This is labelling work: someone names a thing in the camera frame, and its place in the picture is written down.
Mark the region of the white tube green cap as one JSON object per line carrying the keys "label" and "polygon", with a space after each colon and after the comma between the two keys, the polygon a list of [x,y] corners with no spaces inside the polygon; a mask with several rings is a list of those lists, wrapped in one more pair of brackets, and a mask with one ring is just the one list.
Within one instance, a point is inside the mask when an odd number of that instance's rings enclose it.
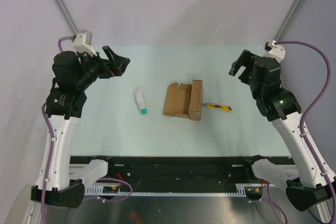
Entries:
{"label": "white tube green cap", "polygon": [[138,109],[142,115],[147,114],[146,104],[144,100],[144,96],[142,93],[142,89],[140,87],[133,90],[133,95],[138,106]]}

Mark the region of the yellow utility knife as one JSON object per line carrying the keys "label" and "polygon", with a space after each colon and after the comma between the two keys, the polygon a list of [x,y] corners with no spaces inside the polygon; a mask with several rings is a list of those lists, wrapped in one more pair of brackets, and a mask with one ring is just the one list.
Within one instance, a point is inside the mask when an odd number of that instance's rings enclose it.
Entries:
{"label": "yellow utility knife", "polygon": [[228,105],[216,104],[216,103],[203,103],[203,106],[209,109],[217,109],[225,112],[231,112],[232,108]]}

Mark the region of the brown cardboard express box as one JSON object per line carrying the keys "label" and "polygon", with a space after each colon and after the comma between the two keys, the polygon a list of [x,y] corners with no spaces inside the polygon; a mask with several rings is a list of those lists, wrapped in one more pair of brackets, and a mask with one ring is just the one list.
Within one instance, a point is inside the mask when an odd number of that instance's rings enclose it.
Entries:
{"label": "brown cardboard express box", "polygon": [[167,88],[163,114],[175,118],[200,121],[203,107],[203,81],[192,84],[171,83]]}

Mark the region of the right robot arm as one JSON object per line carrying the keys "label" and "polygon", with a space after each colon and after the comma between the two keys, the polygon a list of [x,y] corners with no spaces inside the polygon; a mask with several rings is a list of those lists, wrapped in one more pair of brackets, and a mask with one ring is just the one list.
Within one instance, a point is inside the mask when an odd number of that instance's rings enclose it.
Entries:
{"label": "right robot arm", "polygon": [[260,57],[244,50],[233,62],[229,75],[239,76],[249,85],[261,115],[273,125],[282,137],[295,163],[291,172],[256,155],[245,160],[243,179],[254,183],[264,179],[282,189],[298,211],[329,200],[335,192],[335,172],[326,163],[314,143],[303,118],[295,95],[281,86],[281,65],[272,57]]}

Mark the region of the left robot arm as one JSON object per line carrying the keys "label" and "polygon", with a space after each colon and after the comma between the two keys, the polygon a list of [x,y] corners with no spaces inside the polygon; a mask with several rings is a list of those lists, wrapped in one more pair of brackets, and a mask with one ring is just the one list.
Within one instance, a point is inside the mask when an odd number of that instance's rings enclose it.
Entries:
{"label": "left robot arm", "polygon": [[78,208],[85,190],[99,179],[110,182],[116,169],[106,159],[91,160],[70,174],[72,135],[78,126],[87,96],[97,79],[120,77],[131,60],[104,46],[107,58],[87,52],[64,51],[54,57],[50,94],[42,107],[48,127],[43,163],[31,189],[31,200],[57,207]]}

